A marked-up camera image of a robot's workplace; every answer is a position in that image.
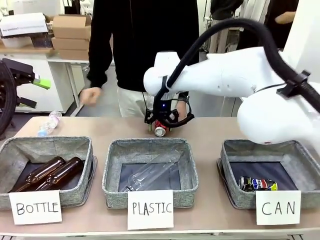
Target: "brown glass bottle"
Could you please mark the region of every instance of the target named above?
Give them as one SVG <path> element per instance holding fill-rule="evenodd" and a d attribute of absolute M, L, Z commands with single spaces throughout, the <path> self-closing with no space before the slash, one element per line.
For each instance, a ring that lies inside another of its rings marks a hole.
<path fill-rule="evenodd" d="M 35 190 L 45 179 L 46 177 L 57 170 L 59 167 L 64 165 L 66 161 L 60 157 L 56 156 L 47 163 L 38 167 L 36 170 L 31 172 L 22 185 L 14 187 L 10 193 L 14 192 L 27 192 Z"/>
<path fill-rule="evenodd" d="M 84 169 L 84 162 L 73 157 L 65 165 L 51 173 L 36 191 L 59 190 Z"/>

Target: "stack of cardboard boxes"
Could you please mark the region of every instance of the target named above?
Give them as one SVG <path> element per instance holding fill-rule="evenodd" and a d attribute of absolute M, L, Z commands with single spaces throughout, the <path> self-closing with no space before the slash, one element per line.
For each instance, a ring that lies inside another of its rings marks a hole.
<path fill-rule="evenodd" d="M 55 16 L 52 44 L 62 59 L 88 60 L 91 18 L 84 15 Z"/>

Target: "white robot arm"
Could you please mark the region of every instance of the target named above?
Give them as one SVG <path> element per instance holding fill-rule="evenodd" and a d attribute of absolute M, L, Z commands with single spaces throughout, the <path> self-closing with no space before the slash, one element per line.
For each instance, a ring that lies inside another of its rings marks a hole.
<path fill-rule="evenodd" d="M 174 52 L 158 53 L 154 67 L 144 75 L 146 91 L 154 96 L 162 91 L 162 96 L 167 95 L 166 100 L 168 94 L 165 92 L 175 94 L 185 91 L 246 97 L 238 110 L 237 121 L 249 140 L 258 144 L 309 141 L 320 154 L 320 114 L 319 109 L 315 109 L 320 103 L 320 98 L 317 97 L 320 84 L 312 82 L 312 91 L 301 93 L 303 96 L 295 93 L 296 84 L 290 82 L 295 79 L 283 80 L 278 75 L 279 72 L 275 73 L 262 47 L 209 54 L 208 60 L 185 66 L 169 87 L 167 83 L 179 63 L 178 55 Z M 308 77 L 303 74 L 297 76 L 302 79 Z M 153 114 L 162 121 L 158 113 L 159 109 L 156 109 Z"/>

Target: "plastic sign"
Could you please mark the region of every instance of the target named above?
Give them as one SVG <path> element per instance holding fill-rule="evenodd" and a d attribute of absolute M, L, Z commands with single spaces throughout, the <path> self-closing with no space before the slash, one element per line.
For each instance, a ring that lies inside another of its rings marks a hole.
<path fill-rule="evenodd" d="M 59 190 L 9 193 L 15 225 L 62 222 Z"/>
<path fill-rule="evenodd" d="M 256 224 L 300 223 L 301 191 L 256 191 Z"/>
<path fill-rule="evenodd" d="M 128 230 L 174 227 L 172 190 L 128 192 Z"/>

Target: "hand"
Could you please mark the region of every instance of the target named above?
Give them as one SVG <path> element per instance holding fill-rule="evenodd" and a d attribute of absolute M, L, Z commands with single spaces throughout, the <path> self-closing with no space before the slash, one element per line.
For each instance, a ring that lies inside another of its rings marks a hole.
<path fill-rule="evenodd" d="M 294 21 L 295 16 L 296 16 L 295 11 L 286 11 L 280 16 L 277 16 L 274 20 L 277 24 L 289 24 Z"/>
<path fill-rule="evenodd" d="M 84 89 L 80 95 L 80 102 L 84 105 L 94 106 L 97 103 L 101 92 L 102 89 L 100 87 Z"/>
<path fill-rule="evenodd" d="M 179 113 L 179 121 L 187 117 L 187 104 L 184 101 L 178 101 L 175 108 Z"/>

